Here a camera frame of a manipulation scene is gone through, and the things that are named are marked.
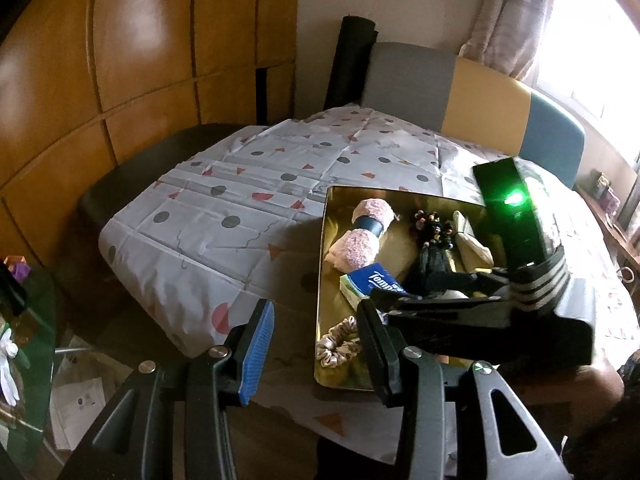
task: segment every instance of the dark blue band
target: dark blue band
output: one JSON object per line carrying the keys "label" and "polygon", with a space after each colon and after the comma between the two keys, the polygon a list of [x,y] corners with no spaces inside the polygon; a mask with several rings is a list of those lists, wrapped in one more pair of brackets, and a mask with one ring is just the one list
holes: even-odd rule
{"label": "dark blue band", "polygon": [[376,238],[380,238],[382,231],[385,229],[380,222],[370,216],[359,216],[356,218],[356,221],[353,223],[353,228],[371,231]]}

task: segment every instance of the bedsheet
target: bedsheet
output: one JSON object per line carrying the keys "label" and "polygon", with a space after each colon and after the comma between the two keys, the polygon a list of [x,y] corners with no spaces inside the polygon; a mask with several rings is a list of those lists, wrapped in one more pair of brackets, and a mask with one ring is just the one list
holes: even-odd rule
{"label": "bedsheet", "polygon": [[[111,219],[100,252],[186,355],[225,341],[258,298],[276,325],[254,400],[384,462],[401,409],[373,394],[314,383],[321,217],[333,184],[384,187],[482,203],[471,168],[505,155],[356,105],[305,121],[249,126],[163,175]],[[596,289],[596,345],[618,368],[639,345],[628,293],[583,200],[524,161],[556,204],[570,272]]]}

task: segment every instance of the headboard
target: headboard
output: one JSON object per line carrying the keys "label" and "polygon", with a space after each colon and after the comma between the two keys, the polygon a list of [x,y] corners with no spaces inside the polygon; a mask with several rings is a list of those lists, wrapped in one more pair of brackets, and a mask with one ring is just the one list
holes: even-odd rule
{"label": "headboard", "polygon": [[[348,98],[339,104],[357,100]],[[340,99],[333,101],[338,105]],[[360,101],[446,136],[531,160],[567,187],[574,185],[584,148],[580,123],[534,89],[479,63],[434,48],[375,43]]]}

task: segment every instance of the rolled pink towel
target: rolled pink towel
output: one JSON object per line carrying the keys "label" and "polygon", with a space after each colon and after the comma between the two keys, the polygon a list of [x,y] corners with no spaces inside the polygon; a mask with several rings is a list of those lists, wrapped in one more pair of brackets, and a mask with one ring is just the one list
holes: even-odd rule
{"label": "rolled pink towel", "polygon": [[329,247],[324,260],[345,274],[372,264],[380,250],[380,237],[395,217],[386,200],[362,200],[351,217],[354,228]]}

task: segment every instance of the gold tray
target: gold tray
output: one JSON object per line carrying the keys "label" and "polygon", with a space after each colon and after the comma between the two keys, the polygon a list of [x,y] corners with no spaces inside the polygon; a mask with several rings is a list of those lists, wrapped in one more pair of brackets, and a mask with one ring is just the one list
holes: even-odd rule
{"label": "gold tray", "polygon": [[[327,190],[322,219],[322,239],[320,254],[320,276],[318,289],[318,313],[316,317],[316,341],[326,334],[332,326],[355,312],[340,292],[342,273],[324,262],[329,247],[346,231],[351,229],[351,215],[361,200],[383,198],[400,215],[399,221],[391,222],[389,229],[380,238],[380,252],[376,261],[382,264],[398,282],[402,282],[409,266],[418,255],[409,228],[414,224],[414,214],[418,209],[438,211],[440,219],[451,219],[458,210],[468,218],[473,226],[476,238],[491,249],[497,266],[504,265],[504,250],[500,238],[490,232],[490,223],[484,221],[484,206],[443,198],[441,196],[377,189],[370,187],[331,186]],[[457,250],[451,251],[454,270],[464,272]],[[343,390],[371,391],[369,371],[363,354],[335,368],[322,368],[316,361],[314,377],[316,382],[329,388]]]}

